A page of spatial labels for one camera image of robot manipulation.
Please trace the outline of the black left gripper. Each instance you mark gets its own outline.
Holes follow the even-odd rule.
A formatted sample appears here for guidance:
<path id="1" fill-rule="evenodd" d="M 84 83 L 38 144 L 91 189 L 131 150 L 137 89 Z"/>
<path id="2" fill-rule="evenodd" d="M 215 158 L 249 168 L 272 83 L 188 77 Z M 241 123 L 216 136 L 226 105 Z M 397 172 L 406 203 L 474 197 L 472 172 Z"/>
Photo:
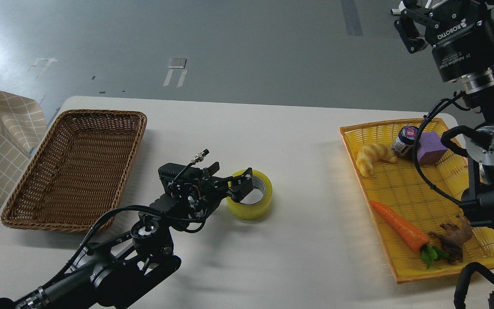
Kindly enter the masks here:
<path id="1" fill-rule="evenodd" d="M 241 202 L 253 191 L 253 169 L 239 170 L 231 176 L 211 176 L 204 180 L 202 174 L 190 174 L 190 183 L 198 187 L 199 193 L 190 202 L 190 215 L 211 215 L 225 197 Z"/>

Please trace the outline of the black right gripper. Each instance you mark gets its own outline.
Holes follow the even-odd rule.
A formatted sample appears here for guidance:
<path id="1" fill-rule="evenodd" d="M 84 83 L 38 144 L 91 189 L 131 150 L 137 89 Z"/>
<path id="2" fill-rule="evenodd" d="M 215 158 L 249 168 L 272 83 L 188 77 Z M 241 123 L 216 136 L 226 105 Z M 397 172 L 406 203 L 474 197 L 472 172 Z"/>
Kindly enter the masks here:
<path id="1" fill-rule="evenodd" d="M 445 0 L 431 10 L 402 6 L 395 29 L 410 54 L 432 47 L 443 82 L 494 66 L 494 0 Z M 415 24 L 425 26 L 425 39 Z"/>

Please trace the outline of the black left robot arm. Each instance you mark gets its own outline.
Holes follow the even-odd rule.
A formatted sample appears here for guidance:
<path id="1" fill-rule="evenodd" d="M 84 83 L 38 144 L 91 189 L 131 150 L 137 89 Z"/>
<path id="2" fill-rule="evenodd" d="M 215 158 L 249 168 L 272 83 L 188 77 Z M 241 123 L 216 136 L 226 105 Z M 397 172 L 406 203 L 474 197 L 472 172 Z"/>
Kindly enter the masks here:
<path id="1" fill-rule="evenodd" d="M 253 168 L 217 177 L 218 162 L 195 167 L 207 154 L 204 149 L 186 166 L 169 163 L 159 167 L 164 189 L 159 198 L 148 206 L 131 205 L 104 213 L 53 278 L 20 299 L 0 298 L 0 309 L 129 308 L 180 268 L 171 229 L 197 233 L 223 199 L 241 202 L 253 191 Z M 129 231 L 103 242 L 92 241 L 103 224 L 126 211 L 139 215 Z"/>

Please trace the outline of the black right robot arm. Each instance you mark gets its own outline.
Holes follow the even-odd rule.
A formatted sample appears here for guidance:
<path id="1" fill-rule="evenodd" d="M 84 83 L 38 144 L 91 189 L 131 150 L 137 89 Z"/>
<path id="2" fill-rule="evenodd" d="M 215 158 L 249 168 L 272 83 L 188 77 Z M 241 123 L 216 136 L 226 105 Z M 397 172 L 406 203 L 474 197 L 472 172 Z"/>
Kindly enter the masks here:
<path id="1" fill-rule="evenodd" d="M 416 140 L 423 129 L 446 107 L 462 98 L 467 111 L 478 108 L 484 123 L 470 128 L 457 126 L 445 131 L 441 143 L 468 160 L 469 186 L 461 199 L 441 191 L 428 179 L 425 182 L 438 194 L 457 204 L 473 227 L 494 230 L 494 0 L 442 0 L 420 5 L 403 0 L 393 11 L 398 16 L 395 29 L 409 53 L 427 46 L 444 82 L 458 82 L 462 90 L 453 98 L 444 98 L 424 117 Z M 494 284 L 494 274 L 478 262 L 467 264 L 459 275 L 454 306 L 465 308 L 471 277 L 480 273 Z M 494 309 L 494 292 L 489 295 Z"/>

